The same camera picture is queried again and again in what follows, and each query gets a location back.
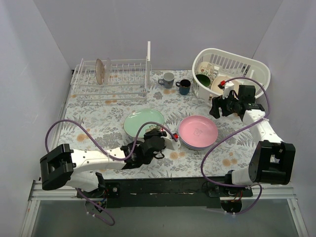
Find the green plate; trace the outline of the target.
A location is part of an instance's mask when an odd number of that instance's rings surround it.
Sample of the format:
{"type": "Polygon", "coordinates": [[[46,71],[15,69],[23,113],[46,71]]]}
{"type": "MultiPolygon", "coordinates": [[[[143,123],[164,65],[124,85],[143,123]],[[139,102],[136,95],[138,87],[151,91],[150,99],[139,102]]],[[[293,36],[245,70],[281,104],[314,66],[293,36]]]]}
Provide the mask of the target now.
{"type": "Polygon", "coordinates": [[[123,123],[126,134],[135,137],[139,128],[146,122],[157,122],[164,125],[164,116],[155,109],[141,109],[128,115],[123,123]]]}

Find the pink plate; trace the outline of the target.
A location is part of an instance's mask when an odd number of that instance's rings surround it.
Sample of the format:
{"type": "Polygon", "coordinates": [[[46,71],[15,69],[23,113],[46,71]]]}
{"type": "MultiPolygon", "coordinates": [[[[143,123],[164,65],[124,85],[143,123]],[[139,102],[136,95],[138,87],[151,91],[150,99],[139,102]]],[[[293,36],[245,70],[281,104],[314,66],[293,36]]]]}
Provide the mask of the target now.
{"type": "Polygon", "coordinates": [[[205,148],[217,140],[218,128],[211,119],[195,115],[180,122],[178,134],[186,144],[196,148],[205,148]]]}

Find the blue plate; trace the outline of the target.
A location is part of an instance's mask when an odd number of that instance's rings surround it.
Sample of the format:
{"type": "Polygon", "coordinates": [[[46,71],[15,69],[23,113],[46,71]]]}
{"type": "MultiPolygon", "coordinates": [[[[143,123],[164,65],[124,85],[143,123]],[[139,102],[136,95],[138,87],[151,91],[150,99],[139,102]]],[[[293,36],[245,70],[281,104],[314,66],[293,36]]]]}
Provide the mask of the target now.
{"type": "Polygon", "coordinates": [[[191,146],[191,145],[189,145],[189,144],[187,144],[185,142],[182,142],[182,144],[184,146],[186,146],[188,149],[195,150],[195,151],[201,151],[201,150],[205,150],[205,149],[209,149],[210,148],[210,146],[208,146],[208,147],[195,147],[195,146],[191,146]]]}

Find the white plate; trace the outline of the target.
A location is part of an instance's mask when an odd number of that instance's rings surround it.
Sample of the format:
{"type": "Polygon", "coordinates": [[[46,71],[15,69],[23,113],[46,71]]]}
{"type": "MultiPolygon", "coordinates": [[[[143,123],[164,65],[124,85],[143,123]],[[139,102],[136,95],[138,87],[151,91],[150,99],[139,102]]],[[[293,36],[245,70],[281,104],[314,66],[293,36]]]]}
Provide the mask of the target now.
{"type": "Polygon", "coordinates": [[[167,124],[164,124],[163,127],[161,128],[161,131],[166,132],[167,136],[169,136],[170,128],[167,124]]]}

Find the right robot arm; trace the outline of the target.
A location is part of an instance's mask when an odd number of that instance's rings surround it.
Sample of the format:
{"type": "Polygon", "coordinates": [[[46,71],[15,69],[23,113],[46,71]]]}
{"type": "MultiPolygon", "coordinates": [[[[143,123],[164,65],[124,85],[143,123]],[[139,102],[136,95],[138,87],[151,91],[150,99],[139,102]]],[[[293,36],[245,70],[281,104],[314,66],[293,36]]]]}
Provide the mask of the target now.
{"type": "Polygon", "coordinates": [[[229,196],[241,191],[241,186],[254,183],[287,185],[290,181],[296,149],[277,136],[265,119],[265,109],[255,102],[255,87],[239,86],[238,92],[225,86],[224,94],[212,99],[210,115],[218,119],[237,114],[246,124],[256,143],[256,149],[247,167],[230,170],[223,189],[229,196]]]}

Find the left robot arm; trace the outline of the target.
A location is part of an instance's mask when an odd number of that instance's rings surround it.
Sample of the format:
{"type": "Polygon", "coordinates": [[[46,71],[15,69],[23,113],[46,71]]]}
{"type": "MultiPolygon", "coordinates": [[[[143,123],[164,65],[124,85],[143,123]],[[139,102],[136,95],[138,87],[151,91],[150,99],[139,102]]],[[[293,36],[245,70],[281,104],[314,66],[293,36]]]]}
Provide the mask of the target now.
{"type": "Polygon", "coordinates": [[[93,197],[101,197],[105,182],[101,170],[136,169],[150,164],[152,159],[163,158],[165,131],[147,132],[144,141],[130,143],[109,151],[113,157],[101,151],[71,149],[69,144],[59,145],[40,159],[42,189],[56,190],[63,186],[80,188],[93,197]]]}

